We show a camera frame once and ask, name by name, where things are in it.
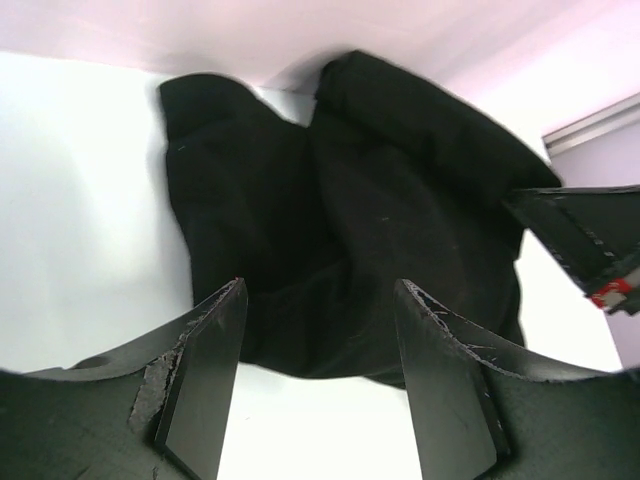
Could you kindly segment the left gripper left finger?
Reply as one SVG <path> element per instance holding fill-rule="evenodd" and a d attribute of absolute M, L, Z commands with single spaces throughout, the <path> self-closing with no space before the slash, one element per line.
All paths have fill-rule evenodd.
<path fill-rule="evenodd" d="M 234 279 L 191 311 L 114 349 L 63 369 L 34 372 L 38 380 L 97 382 L 136 373 L 128 426 L 156 422 L 153 445 L 190 479 L 218 475 L 245 330 L 247 290 Z"/>

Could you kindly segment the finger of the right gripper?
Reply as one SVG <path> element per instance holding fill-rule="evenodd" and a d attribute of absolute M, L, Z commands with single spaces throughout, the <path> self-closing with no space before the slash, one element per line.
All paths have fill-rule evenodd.
<path fill-rule="evenodd" d="M 509 211 L 589 295 L 639 267 L 639 187 L 512 192 Z"/>

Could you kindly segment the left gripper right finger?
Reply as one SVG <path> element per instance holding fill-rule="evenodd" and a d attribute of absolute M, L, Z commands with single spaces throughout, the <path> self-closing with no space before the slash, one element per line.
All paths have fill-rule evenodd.
<path fill-rule="evenodd" d="M 619 478 L 619 375 L 527 350 L 408 280 L 394 313 L 423 478 Z"/>

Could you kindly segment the black t shirt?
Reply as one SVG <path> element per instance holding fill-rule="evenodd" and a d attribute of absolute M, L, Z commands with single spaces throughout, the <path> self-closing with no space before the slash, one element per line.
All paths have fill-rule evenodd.
<path fill-rule="evenodd" d="M 247 286 L 241 361 L 402 387 L 399 279 L 521 344 L 523 229 L 503 202 L 559 178 L 489 117 L 363 51 L 323 68 L 315 101 L 301 126 L 224 76 L 159 88 L 194 299 Z"/>

